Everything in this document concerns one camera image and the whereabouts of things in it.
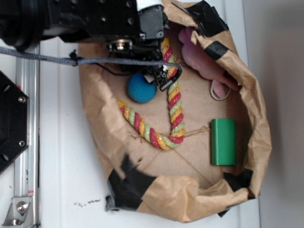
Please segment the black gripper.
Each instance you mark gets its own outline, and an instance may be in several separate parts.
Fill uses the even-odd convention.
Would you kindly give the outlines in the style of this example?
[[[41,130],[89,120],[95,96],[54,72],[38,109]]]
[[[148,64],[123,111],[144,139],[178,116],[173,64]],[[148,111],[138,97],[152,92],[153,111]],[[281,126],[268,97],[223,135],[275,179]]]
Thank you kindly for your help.
[[[164,28],[168,18],[161,0],[116,0],[108,50],[117,56],[122,72],[142,73],[149,84],[166,90],[182,73],[162,53]]]

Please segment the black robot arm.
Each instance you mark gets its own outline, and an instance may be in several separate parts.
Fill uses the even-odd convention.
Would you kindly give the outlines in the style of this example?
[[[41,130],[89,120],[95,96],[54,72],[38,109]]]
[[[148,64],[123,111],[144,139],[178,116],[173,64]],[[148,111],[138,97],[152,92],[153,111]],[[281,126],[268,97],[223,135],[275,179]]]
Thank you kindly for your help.
[[[161,43],[168,18],[161,0],[0,0],[0,39],[10,55],[80,66],[105,63],[149,75],[164,91],[182,68],[164,57]],[[41,41],[105,44],[115,57],[69,58],[34,55]]]

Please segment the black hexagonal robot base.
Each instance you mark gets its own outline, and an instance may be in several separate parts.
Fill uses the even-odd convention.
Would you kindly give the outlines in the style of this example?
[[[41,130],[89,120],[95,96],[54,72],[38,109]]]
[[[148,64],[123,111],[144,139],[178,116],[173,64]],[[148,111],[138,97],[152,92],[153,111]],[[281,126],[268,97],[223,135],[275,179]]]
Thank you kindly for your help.
[[[27,148],[29,98],[0,70],[0,175]]]

